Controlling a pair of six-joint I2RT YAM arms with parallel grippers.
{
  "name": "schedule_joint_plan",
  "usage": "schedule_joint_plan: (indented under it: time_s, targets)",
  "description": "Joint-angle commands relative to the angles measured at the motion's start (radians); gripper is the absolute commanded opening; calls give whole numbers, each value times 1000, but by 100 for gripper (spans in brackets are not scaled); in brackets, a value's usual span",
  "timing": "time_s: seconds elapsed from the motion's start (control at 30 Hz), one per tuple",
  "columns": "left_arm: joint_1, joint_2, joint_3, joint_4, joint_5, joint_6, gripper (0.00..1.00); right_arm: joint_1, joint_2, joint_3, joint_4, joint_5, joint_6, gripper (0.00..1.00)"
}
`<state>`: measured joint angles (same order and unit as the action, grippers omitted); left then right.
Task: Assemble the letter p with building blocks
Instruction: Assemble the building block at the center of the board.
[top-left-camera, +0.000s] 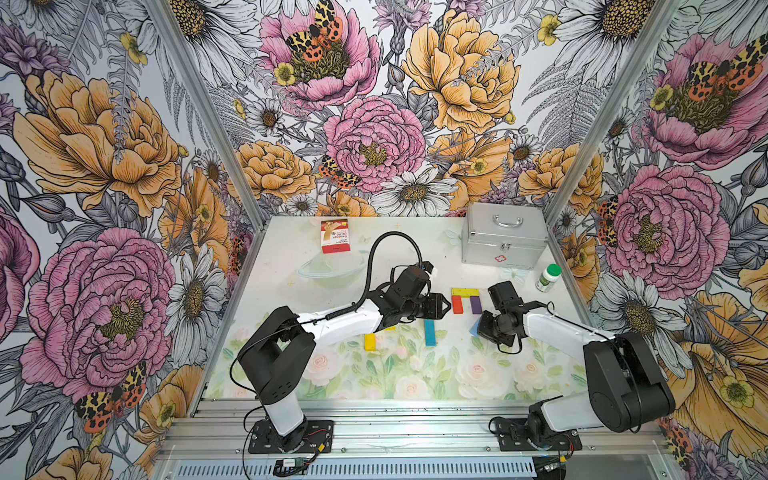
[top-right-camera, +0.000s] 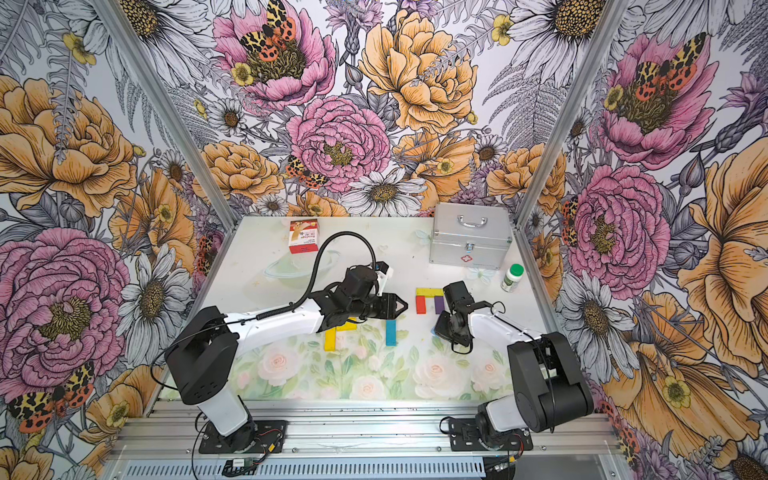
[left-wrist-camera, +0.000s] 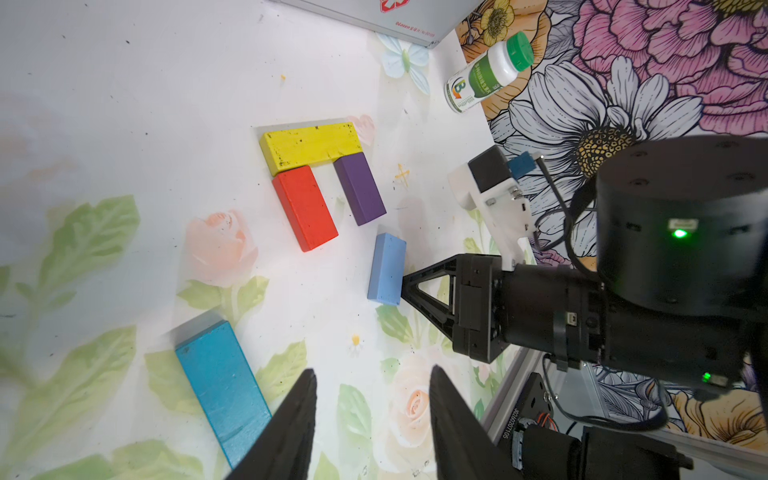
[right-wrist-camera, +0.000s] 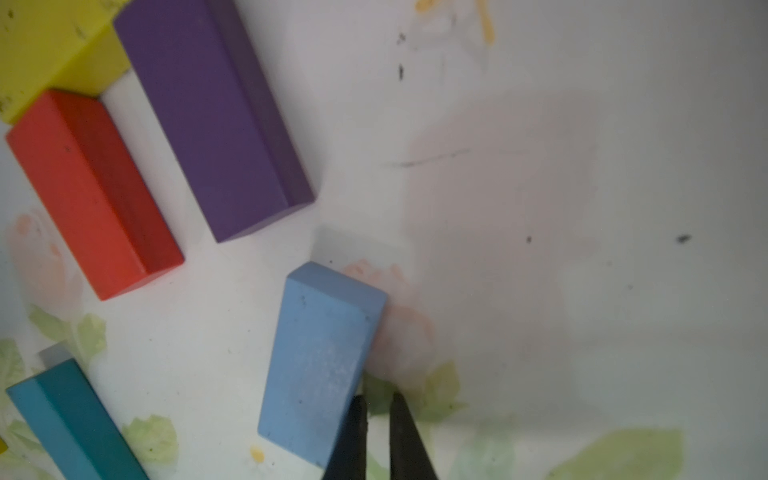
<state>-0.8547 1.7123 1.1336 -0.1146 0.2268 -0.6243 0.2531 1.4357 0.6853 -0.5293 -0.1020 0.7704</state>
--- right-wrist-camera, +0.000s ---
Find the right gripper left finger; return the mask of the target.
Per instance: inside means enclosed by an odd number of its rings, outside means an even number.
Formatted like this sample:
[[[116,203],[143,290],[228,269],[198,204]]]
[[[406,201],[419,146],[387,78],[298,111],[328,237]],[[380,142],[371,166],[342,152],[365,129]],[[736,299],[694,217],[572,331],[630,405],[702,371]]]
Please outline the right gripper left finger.
[[[323,480],[365,480],[368,413],[363,395],[352,400]]]

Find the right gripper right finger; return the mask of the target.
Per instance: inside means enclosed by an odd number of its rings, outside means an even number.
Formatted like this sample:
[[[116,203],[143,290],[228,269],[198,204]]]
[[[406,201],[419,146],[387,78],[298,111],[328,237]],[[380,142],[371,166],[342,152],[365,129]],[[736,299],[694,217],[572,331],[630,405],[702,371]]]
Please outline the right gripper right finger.
[[[389,450],[391,480],[437,480],[437,474],[408,408],[395,392],[390,406]]]

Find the light blue block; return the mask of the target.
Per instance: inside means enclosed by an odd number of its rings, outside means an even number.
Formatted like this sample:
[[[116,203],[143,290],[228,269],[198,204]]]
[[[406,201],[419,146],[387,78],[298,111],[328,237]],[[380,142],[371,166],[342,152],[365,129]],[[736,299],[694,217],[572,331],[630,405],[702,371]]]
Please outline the light blue block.
[[[386,292],[315,262],[287,276],[261,437],[328,466],[387,301]]]

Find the teal block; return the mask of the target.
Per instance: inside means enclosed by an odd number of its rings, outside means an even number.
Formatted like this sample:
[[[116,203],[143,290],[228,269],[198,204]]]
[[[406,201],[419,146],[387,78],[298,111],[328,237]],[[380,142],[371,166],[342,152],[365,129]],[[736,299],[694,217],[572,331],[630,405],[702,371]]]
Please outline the teal block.
[[[6,389],[67,479],[137,479],[146,472],[74,359]]]

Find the purple block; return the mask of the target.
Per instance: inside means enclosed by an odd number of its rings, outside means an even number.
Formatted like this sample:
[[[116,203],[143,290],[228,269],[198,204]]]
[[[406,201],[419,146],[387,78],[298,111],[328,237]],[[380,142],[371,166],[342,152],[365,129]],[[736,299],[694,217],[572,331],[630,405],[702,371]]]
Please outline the purple block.
[[[232,1],[131,1],[118,37],[217,242],[314,191]]]

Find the red block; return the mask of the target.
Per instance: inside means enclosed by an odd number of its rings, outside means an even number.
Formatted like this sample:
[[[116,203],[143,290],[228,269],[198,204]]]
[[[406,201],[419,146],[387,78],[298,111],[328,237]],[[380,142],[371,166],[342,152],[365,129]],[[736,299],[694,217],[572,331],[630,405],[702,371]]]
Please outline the red block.
[[[183,264],[101,102],[47,90],[6,140],[99,299],[135,290]]]

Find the yellow-green block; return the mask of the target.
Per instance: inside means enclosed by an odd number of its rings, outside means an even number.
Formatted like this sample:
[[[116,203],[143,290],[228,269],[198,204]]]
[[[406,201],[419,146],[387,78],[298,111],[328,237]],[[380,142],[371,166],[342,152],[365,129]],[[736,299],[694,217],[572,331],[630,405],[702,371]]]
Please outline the yellow-green block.
[[[13,125],[40,94],[97,97],[130,69],[113,27],[125,1],[3,1],[1,120]]]

